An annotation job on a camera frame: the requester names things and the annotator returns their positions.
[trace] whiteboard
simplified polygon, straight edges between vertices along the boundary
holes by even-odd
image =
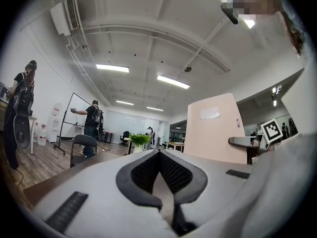
[[[82,111],[86,110],[90,106],[91,105],[88,102],[84,101],[76,94],[73,94],[64,121],[72,124],[78,123],[78,125],[84,126],[87,116],[73,114],[70,109],[75,108],[78,111]]]

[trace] easel stand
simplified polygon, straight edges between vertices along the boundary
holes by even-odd
[[[73,94],[71,95],[70,100],[69,100],[68,105],[67,105],[67,108],[66,108],[66,111],[65,111],[65,113],[64,113],[63,121],[62,121],[61,127],[60,127],[58,145],[57,145],[57,144],[54,144],[54,149],[55,149],[55,148],[58,148],[59,150],[61,150],[61,151],[63,152],[63,155],[65,155],[65,151],[60,147],[60,141],[61,141],[62,139],[65,139],[65,140],[73,140],[73,139],[74,139],[73,137],[62,137],[62,136],[61,136],[61,131],[62,131],[62,129],[63,129],[63,124],[64,124],[64,123],[71,124],[71,125],[75,125],[75,124],[73,124],[73,123],[69,123],[69,122],[66,122],[66,121],[65,121],[66,113],[67,113],[67,110],[68,110],[68,108],[69,108],[70,101],[71,101],[71,99],[73,98],[73,95],[74,95],[74,94],[75,94],[75,93],[73,93]]]

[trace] fluorescent light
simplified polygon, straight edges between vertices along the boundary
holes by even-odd
[[[174,79],[171,79],[171,78],[168,78],[168,77],[164,77],[164,76],[158,76],[158,80],[161,80],[161,81],[173,84],[173,85],[177,85],[177,86],[183,87],[185,89],[187,89],[189,87],[189,85],[187,85],[187,84],[178,82],[178,81],[176,81]]]
[[[116,70],[116,71],[122,71],[122,72],[129,72],[129,67],[105,65],[105,64],[96,64],[96,66],[98,69],[109,69],[109,70]]]
[[[244,20],[249,28],[252,28],[256,23],[253,20]]]
[[[158,110],[158,111],[164,111],[163,109],[156,109],[156,108],[151,108],[151,107],[147,107],[147,109],[154,109],[154,110]]]
[[[128,105],[134,105],[133,103],[125,102],[125,101],[117,101],[119,103],[128,104]]]

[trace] man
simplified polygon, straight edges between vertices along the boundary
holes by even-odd
[[[97,128],[97,123],[95,122],[95,119],[100,112],[98,108],[98,101],[93,101],[92,105],[86,110],[78,111],[75,109],[71,109],[70,111],[78,115],[87,115],[85,121],[84,135],[95,138]],[[91,146],[85,146],[84,151],[80,153],[85,157],[90,158],[94,155],[94,150]]]
[[[282,133],[283,133],[283,140],[288,138],[288,127],[285,126],[285,123],[283,123],[282,126]]]

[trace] office chair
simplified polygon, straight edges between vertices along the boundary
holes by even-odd
[[[97,154],[97,141],[91,137],[86,135],[77,135],[74,137],[73,144],[71,146],[70,151],[70,167],[74,167],[78,165],[79,163],[82,163],[85,158],[84,156],[73,156],[73,150],[74,150],[74,144],[83,145],[83,146],[92,146],[95,148],[94,155]]]
[[[127,144],[127,140],[124,140],[124,138],[129,137],[129,136],[130,136],[130,132],[125,131],[125,132],[123,133],[123,136],[120,136],[120,140],[121,140],[122,142],[121,142],[119,145],[129,146],[129,145]]]

